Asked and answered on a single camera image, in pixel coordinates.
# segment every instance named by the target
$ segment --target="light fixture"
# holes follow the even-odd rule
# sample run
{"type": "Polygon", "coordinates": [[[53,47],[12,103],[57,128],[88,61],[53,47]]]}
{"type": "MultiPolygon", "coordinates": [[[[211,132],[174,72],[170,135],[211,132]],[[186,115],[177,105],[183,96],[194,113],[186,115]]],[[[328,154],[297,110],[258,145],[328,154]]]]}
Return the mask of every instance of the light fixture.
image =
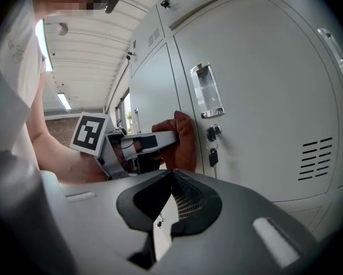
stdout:
{"type": "Polygon", "coordinates": [[[45,56],[45,71],[53,71],[53,65],[50,62],[48,48],[46,46],[45,33],[44,33],[44,21],[40,20],[35,28],[35,34],[39,40],[39,46],[41,53],[45,56]]]}
{"type": "Polygon", "coordinates": [[[66,110],[71,110],[72,108],[70,107],[66,96],[64,95],[64,93],[58,93],[58,98],[61,100],[64,108],[66,108],[66,110]]]}

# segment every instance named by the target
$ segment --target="brown cloth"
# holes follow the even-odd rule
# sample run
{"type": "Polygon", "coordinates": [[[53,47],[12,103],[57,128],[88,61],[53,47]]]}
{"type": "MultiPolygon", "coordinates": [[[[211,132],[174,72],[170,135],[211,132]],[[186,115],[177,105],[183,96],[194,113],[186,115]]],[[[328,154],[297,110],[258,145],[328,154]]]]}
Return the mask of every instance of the brown cloth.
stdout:
{"type": "Polygon", "coordinates": [[[195,172],[195,136],[191,118],[183,112],[175,111],[174,119],[165,120],[152,126],[152,132],[176,131],[179,141],[160,150],[166,168],[195,172]]]}

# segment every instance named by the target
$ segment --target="person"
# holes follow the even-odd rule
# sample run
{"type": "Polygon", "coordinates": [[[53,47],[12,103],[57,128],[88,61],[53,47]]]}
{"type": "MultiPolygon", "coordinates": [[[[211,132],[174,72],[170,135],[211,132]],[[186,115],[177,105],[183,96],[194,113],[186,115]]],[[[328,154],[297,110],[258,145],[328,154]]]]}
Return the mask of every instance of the person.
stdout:
{"type": "MultiPolygon", "coordinates": [[[[0,71],[11,88],[31,107],[30,117],[22,127],[12,153],[40,170],[55,173],[62,183],[100,182],[107,177],[92,155],[63,146],[46,127],[42,105],[45,63],[35,28],[45,17],[70,15],[73,10],[88,10],[99,2],[19,0],[0,28],[0,71]]],[[[122,151],[118,148],[114,151],[122,162],[122,151]]]]}

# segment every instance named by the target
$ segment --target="brick wall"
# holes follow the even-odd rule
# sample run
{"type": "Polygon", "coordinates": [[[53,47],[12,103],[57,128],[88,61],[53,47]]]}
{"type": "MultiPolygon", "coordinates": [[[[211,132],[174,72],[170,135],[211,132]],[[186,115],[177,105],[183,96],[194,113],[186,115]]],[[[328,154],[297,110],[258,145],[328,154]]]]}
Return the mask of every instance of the brick wall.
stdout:
{"type": "Polygon", "coordinates": [[[62,118],[45,121],[49,133],[56,138],[61,144],[69,147],[78,117],[62,118]]]}

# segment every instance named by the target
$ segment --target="window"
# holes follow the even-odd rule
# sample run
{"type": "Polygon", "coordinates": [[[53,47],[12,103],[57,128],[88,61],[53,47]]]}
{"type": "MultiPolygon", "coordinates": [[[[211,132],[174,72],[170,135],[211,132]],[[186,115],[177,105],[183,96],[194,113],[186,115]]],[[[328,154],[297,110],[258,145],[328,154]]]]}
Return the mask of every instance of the window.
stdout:
{"type": "Polygon", "coordinates": [[[132,109],[131,109],[131,94],[129,89],[124,96],[120,99],[118,106],[115,108],[116,124],[125,128],[128,135],[133,135],[133,121],[132,121],[132,109]]]}

